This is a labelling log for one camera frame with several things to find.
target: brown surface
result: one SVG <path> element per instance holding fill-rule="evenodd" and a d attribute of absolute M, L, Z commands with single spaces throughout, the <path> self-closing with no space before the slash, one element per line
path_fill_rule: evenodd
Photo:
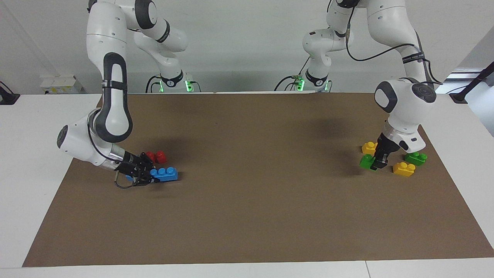
<path fill-rule="evenodd" d="M 387 117 L 372 94 L 129 104 L 121 146 L 163 149 L 181 181 L 122 190 L 74 160 L 24 266 L 494 257 L 424 132 L 429 160 L 414 176 L 358 167 Z"/>

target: yellow lego brick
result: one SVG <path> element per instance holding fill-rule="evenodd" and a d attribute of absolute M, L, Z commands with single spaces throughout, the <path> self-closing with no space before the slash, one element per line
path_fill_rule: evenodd
<path fill-rule="evenodd" d="M 393 166 L 393 173 L 400 176 L 409 177 L 415 173 L 416 166 L 414 164 L 407 164 L 406 162 L 396 163 Z"/>
<path fill-rule="evenodd" d="M 362 153 L 363 154 L 370 154 L 370 155 L 374 156 L 376 147 L 377 147 L 377 143 L 367 142 L 362 146 Z"/>

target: black stand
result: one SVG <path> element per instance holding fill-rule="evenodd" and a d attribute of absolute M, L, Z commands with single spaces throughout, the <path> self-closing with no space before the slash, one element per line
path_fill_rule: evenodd
<path fill-rule="evenodd" d="M 18 93 L 8 93 L 2 87 L 0 87 L 0 95 L 2 97 L 0 105 L 13 105 L 21 96 Z"/>
<path fill-rule="evenodd" d="M 455 103 L 459 104 L 468 104 L 466 102 L 466 95 L 473 90 L 480 82 L 482 82 L 485 78 L 491 75 L 494 72 L 494 62 L 492 62 L 487 68 L 480 72 L 479 76 L 475 78 L 463 91 L 459 93 L 451 93 L 450 97 Z"/>

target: blue lego brick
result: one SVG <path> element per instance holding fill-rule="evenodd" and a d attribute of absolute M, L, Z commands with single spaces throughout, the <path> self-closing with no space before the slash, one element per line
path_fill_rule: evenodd
<path fill-rule="evenodd" d="M 161 168 L 159 170 L 152 169 L 151 176 L 160 180 L 160 182 L 171 182 L 178 180 L 178 171 L 173 167 Z"/>

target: green toy block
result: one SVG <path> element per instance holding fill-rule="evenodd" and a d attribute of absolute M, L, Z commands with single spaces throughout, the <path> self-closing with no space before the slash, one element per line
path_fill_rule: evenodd
<path fill-rule="evenodd" d="M 373 157 L 370 154 L 366 154 L 362 156 L 362 159 L 360 160 L 360 167 L 368 170 L 375 171 L 371 169 L 372 163 L 374 163 L 375 157 Z"/>
<path fill-rule="evenodd" d="M 427 160 L 427 155 L 424 153 L 407 153 L 405 155 L 405 161 L 408 163 L 412 163 L 415 166 L 422 166 L 424 165 L 425 161 Z"/>

